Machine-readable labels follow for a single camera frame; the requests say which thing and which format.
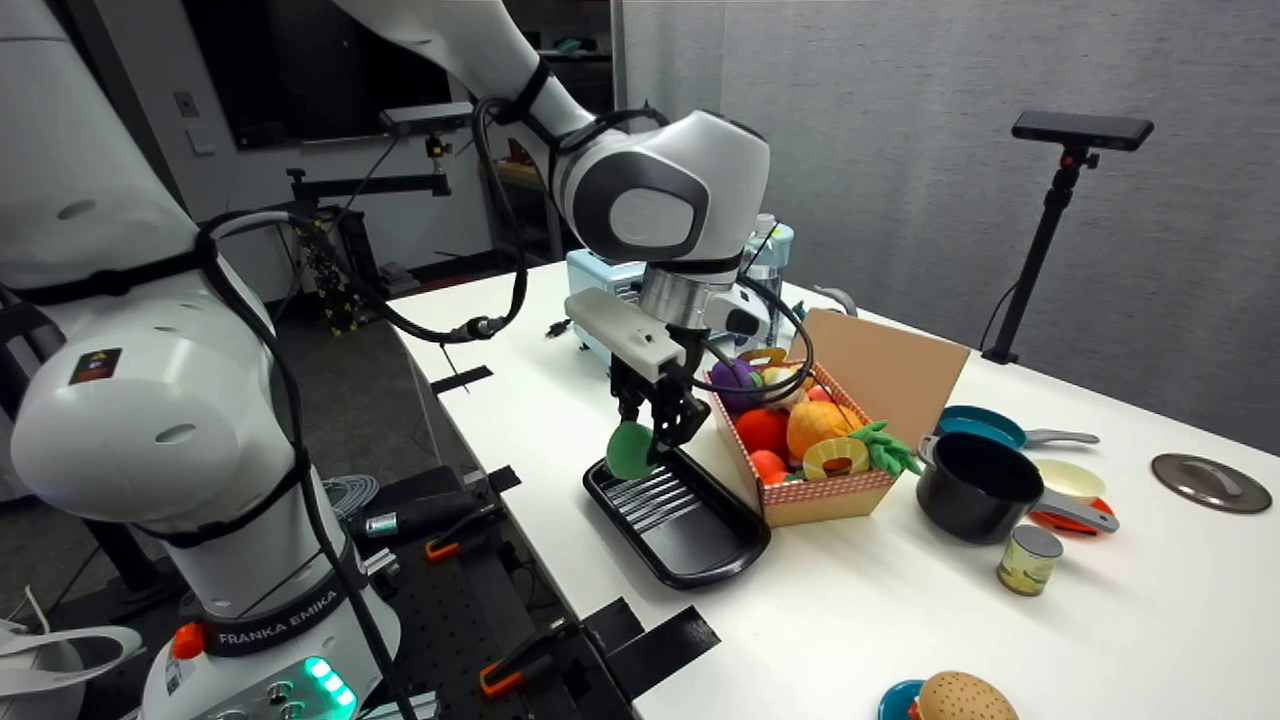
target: green vegetable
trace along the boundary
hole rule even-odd
[[[651,450],[651,431],[645,422],[626,419],[610,435],[606,467],[617,481],[645,481],[651,472],[649,450]]]
[[[890,422],[869,422],[854,435],[869,444],[872,472],[883,472],[883,477],[922,472],[918,450],[905,441],[896,441]]]

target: camera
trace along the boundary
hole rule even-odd
[[[1111,148],[1137,152],[1151,135],[1151,118],[1137,114],[1072,114],[1072,110],[1020,110],[1012,122],[1018,138],[1068,145],[1068,148]]]

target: toy fruit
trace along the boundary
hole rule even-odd
[[[869,472],[869,444],[854,435],[827,435],[805,450],[805,481],[834,481]]]
[[[788,415],[788,450],[805,460],[805,450],[822,441],[850,435],[860,428],[860,415],[846,403],[805,396]]]
[[[801,370],[801,368],[792,368],[792,363],[778,363],[778,368],[763,368],[763,370],[760,370],[760,385],[763,385],[763,387],[778,387],[778,385],[788,385],[798,370]],[[805,396],[805,385],[792,387],[788,396],[772,399],[772,409],[798,409],[801,396]]]
[[[778,409],[748,409],[743,415],[731,419],[731,428],[748,450],[758,447],[769,447],[778,456],[788,450],[788,415]]]
[[[724,361],[712,368],[712,387],[727,413],[743,413],[758,403],[751,387],[751,363],[748,361]]]
[[[760,477],[760,483],[784,483],[788,481],[788,463],[769,447],[751,450],[751,472]]]

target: black pot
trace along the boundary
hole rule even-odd
[[[1072,514],[1097,531],[1120,528],[1117,514],[1048,491],[1024,450],[963,431],[931,444],[918,499],[936,528],[972,544],[1002,544],[1028,508]]]

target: black tray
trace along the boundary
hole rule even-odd
[[[740,574],[769,547],[769,522],[686,450],[645,481],[617,481],[600,460],[583,483],[672,589]]]

